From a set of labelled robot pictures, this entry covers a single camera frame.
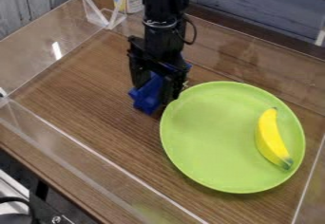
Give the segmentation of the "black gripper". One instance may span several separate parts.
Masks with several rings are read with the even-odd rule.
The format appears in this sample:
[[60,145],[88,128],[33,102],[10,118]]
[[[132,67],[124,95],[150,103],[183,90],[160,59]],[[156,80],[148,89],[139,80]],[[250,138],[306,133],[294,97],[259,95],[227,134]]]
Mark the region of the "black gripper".
[[[148,63],[168,64],[179,68],[186,60],[182,52],[187,35],[187,20],[142,22],[144,35],[128,37],[129,71],[135,88],[142,88],[151,78]],[[162,79],[162,104],[168,105],[178,99],[184,88],[187,74],[176,72]]]

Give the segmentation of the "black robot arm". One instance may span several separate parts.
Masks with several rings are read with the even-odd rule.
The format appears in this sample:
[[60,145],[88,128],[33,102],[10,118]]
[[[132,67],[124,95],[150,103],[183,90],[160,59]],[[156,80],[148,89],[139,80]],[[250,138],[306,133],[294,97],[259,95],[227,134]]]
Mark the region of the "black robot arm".
[[188,64],[186,40],[188,0],[142,0],[144,36],[129,36],[129,71],[135,108],[151,112],[179,97]]

